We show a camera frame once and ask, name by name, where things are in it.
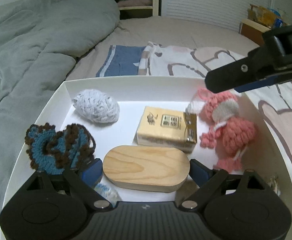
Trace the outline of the pink crochet doll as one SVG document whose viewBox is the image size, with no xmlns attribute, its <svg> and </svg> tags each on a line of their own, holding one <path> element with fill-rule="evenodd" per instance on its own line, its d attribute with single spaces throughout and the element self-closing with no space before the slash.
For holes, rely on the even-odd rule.
<svg viewBox="0 0 292 240">
<path fill-rule="evenodd" d="M 242 157 L 257 134 L 256 124 L 240 117 L 239 97 L 230 91 L 213 93 L 200 88 L 187 106 L 187 112 L 203 117 L 209 124 L 200 136 L 202 148 L 221 148 L 216 168 L 242 170 Z"/>
</svg>

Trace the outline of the oval wooden box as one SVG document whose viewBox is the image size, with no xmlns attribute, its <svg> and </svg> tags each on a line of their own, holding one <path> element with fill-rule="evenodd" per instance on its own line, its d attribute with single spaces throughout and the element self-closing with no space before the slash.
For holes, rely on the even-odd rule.
<svg viewBox="0 0 292 240">
<path fill-rule="evenodd" d="M 103 160 L 105 176 L 117 187 L 152 192 L 173 192 L 186 181 L 190 161 L 171 147 L 117 146 Z"/>
</svg>

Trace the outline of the brown paper bag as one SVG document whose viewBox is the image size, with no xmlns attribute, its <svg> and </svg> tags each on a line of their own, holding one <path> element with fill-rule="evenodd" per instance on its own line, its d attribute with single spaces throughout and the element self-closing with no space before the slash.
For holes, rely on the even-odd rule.
<svg viewBox="0 0 292 240">
<path fill-rule="evenodd" d="M 281 19 L 280 15 L 275 14 L 270 9 L 258 5 L 251 4 L 250 8 L 247 9 L 247 12 L 249 20 L 268 28 L 272 28 L 278 18 Z"/>
</svg>

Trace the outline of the white shallow cardboard tray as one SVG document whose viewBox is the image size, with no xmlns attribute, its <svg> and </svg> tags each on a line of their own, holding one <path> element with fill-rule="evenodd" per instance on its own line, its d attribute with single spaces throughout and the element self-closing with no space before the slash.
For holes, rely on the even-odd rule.
<svg viewBox="0 0 292 240">
<path fill-rule="evenodd" d="M 292 183 L 247 95 L 202 79 L 64 82 L 27 131 L 4 239 L 292 239 Z"/>
</svg>

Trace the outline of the grey crochet mouse toy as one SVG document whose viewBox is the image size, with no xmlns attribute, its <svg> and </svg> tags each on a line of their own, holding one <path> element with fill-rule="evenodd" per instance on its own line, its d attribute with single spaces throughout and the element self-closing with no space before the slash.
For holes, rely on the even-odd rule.
<svg viewBox="0 0 292 240">
<path fill-rule="evenodd" d="M 175 202 L 181 204 L 198 189 L 197 184 L 193 180 L 186 180 L 183 185 L 176 191 Z"/>
</svg>

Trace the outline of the dark blue crochet toy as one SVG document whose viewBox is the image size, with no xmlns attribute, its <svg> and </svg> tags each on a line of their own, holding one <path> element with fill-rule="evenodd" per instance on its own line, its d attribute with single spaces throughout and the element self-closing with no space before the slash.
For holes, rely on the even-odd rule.
<svg viewBox="0 0 292 240">
<path fill-rule="evenodd" d="M 81 124 L 70 124 L 56 131 L 48 122 L 32 124 L 26 131 L 26 153 L 30 166 L 49 175 L 60 175 L 66 169 L 82 171 L 94 160 L 96 142 Z"/>
</svg>

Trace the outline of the blue pepsi can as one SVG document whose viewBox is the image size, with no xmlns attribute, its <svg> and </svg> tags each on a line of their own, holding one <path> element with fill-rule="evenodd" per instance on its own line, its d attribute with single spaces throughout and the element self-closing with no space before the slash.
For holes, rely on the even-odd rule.
<svg viewBox="0 0 292 240">
<path fill-rule="evenodd" d="M 281 18 L 276 18 L 274 20 L 273 29 L 281 28 L 284 26 L 284 21 Z"/>
</svg>

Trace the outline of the wooden bed headboard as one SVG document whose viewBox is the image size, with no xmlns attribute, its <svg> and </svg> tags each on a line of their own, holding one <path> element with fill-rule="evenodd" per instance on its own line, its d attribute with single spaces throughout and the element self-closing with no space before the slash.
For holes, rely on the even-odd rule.
<svg viewBox="0 0 292 240">
<path fill-rule="evenodd" d="M 270 28 L 265 27 L 264 25 L 261 25 L 255 21 L 243 19 L 240 24 L 239 33 L 261 46 L 264 44 L 262 34 L 269 30 Z"/>
</svg>

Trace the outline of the teal foil bundle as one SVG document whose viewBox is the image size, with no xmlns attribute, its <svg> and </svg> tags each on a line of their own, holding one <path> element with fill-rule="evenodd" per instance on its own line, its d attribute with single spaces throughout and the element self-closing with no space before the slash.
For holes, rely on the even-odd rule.
<svg viewBox="0 0 292 240">
<path fill-rule="evenodd" d="M 98 183 L 93 189 L 108 202 L 110 202 L 112 206 L 115 206 L 117 202 L 122 201 L 119 193 L 113 187 Z"/>
</svg>

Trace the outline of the grey green quilt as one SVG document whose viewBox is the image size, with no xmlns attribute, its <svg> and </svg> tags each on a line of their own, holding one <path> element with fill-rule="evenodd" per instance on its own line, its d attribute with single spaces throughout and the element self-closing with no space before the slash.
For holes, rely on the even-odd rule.
<svg viewBox="0 0 292 240">
<path fill-rule="evenodd" d="M 77 59 L 118 22 L 115 0 L 21 0 L 0 6 L 0 211 L 26 130 Z"/>
</svg>

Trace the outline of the yellow tissue pack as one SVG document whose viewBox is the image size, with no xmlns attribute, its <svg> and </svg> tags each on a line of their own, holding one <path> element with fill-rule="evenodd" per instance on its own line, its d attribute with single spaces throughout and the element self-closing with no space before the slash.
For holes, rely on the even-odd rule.
<svg viewBox="0 0 292 240">
<path fill-rule="evenodd" d="M 197 115 L 146 106 L 136 138 L 139 145 L 174 147 L 191 153 L 197 145 Z"/>
</svg>

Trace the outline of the multicolour braided yarn knot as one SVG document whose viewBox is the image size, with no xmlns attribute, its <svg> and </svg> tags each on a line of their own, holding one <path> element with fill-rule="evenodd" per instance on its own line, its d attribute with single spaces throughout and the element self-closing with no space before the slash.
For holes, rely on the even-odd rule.
<svg viewBox="0 0 292 240">
<path fill-rule="evenodd" d="M 278 183 L 278 176 L 271 176 L 267 180 L 267 184 L 276 193 L 277 196 L 281 195 L 281 189 Z"/>
</svg>

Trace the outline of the white crochet ball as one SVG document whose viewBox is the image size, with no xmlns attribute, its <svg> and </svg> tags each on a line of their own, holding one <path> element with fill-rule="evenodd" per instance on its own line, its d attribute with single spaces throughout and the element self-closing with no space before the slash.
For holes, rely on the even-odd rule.
<svg viewBox="0 0 292 240">
<path fill-rule="evenodd" d="M 118 102 L 109 94 L 96 89 L 80 91 L 73 99 L 72 105 L 79 115 L 98 124 L 109 124 L 119 119 Z"/>
</svg>

